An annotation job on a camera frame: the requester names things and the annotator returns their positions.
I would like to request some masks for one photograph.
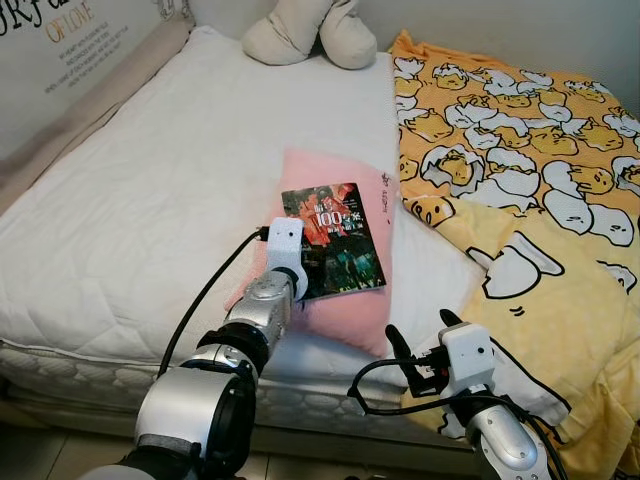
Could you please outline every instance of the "floor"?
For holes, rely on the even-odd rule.
[[[120,460],[131,448],[120,437],[12,427],[0,423],[0,478],[74,480],[87,471]],[[238,472],[246,480],[444,480],[414,471],[324,463],[303,458],[253,453]]]

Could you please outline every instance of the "book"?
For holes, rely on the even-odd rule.
[[[282,192],[288,217],[304,220],[302,267],[309,277],[303,299],[386,285],[355,183]]]

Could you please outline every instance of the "quilted mattress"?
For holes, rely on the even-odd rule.
[[[43,395],[135,408],[176,322],[261,224],[285,147],[393,172],[392,78],[387,54],[355,72],[323,57],[266,67],[238,42],[196,29],[104,128],[0,217],[0,375]],[[432,334],[439,308],[464,304],[481,272],[400,210],[393,242],[392,322],[415,348]],[[241,256],[212,289],[174,360],[221,324],[222,304],[250,261]],[[298,388],[307,406],[330,392],[332,407],[316,410],[346,412],[347,385],[371,360],[287,334],[265,369],[261,399],[271,404],[259,418],[277,416],[267,385]],[[402,385],[397,372],[378,375],[371,398],[396,402]]]

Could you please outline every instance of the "yellow blanket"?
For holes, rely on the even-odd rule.
[[[403,202],[487,269],[462,318],[499,343],[496,383],[572,479],[638,474],[640,123],[579,75],[406,32],[392,53]],[[413,418],[463,435],[442,411]]]

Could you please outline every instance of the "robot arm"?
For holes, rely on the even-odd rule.
[[[510,401],[492,394],[494,359],[488,330],[462,322],[448,310],[441,311],[441,316],[448,328],[438,335],[440,345],[420,359],[411,356],[394,326],[387,327],[387,337],[411,394],[416,398],[439,394],[441,400],[434,402],[439,405],[431,408],[444,404],[443,409],[465,427],[482,478],[550,479],[541,439],[507,408]],[[416,365],[427,367],[430,375],[423,377]],[[365,413],[384,414],[366,406],[355,382],[349,395],[359,401]]]
[[[117,465],[81,480],[229,478],[249,454],[258,377],[301,298],[303,221],[279,218],[269,229],[267,272],[254,280],[222,327],[194,354],[158,378],[135,430],[135,449]]]

